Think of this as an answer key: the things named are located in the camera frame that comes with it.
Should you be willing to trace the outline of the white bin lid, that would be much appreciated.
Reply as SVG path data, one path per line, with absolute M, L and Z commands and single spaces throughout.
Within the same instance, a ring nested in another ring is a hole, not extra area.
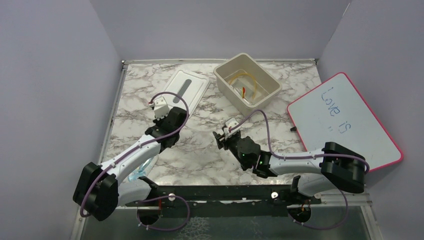
M 163 92 L 172 92 L 185 100 L 192 115 L 210 85 L 210 80 L 198 73 L 178 69 L 165 85 Z

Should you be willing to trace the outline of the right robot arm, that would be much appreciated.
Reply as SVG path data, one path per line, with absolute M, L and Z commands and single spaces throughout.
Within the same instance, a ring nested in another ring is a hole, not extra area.
M 261 150 L 249 136 L 242 137 L 240 132 L 230 137 L 214 132 L 213 136 L 218 149 L 230 151 L 244 171 L 252 170 L 264 179 L 297 173 L 288 190 L 289 199 L 296 204 L 331 189 L 353 194 L 364 192 L 369 164 L 362 155 L 336 142 L 326 142 L 323 148 L 309 152 L 275 156 Z

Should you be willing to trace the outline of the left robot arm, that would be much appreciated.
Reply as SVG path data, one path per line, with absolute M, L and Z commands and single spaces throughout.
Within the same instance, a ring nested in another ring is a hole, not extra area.
M 82 218 L 94 217 L 98 221 L 108 218 L 116 207 L 134 201 L 152 205 L 157 200 L 157 191 L 151 180 L 125 179 L 139 166 L 171 148 L 179 140 L 179 133 L 187 123 L 188 112 L 172 107 L 167 116 L 157 120 L 130 148 L 118 156 L 97 165 L 86 164 L 76 185 L 73 201 L 80 206 Z

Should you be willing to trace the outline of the beige plastic bin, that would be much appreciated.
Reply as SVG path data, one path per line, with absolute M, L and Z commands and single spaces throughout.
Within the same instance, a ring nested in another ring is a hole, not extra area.
M 219 91 L 242 114 L 263 110 L 282 84 L 250 55 L 240 53 L 214 68 Z

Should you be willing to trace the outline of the blue goggles in bag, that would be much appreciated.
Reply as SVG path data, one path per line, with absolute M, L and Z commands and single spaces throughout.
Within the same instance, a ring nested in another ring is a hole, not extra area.
M 127 180 L 129 182 L 133 182 L 140 177 L 147 177 L 149 175 L 149 173 L 151 172 L 151 170 L 153 169 L 153 167 L 155 166 L 158 158 L 159 158 L 159 156 L 157 155 L 157 156 L 154 156 L 154 157 L 150 158 L 149 160 L 147 160 L 145 163 L 140 165 L 136 170 L 134 170 L 127 177 Z

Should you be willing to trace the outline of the pink framed whiteboard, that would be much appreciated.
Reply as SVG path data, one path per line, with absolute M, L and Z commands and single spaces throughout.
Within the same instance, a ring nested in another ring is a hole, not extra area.
M 335 142 L 363 156 L 371 171 L 404 154 L 348 75 L 339 72 L 287 106 L 306 150 Z

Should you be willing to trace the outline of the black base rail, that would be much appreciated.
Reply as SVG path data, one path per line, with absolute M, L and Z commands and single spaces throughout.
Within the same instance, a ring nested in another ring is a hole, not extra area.
M 142 217 L 287 217 L 321 203 L 314 196 L 299 196 L 287 184 L 165 185 L 155 187 L 147 198 L 156 200 L 134 200 L 125 206 L 137 208 Z

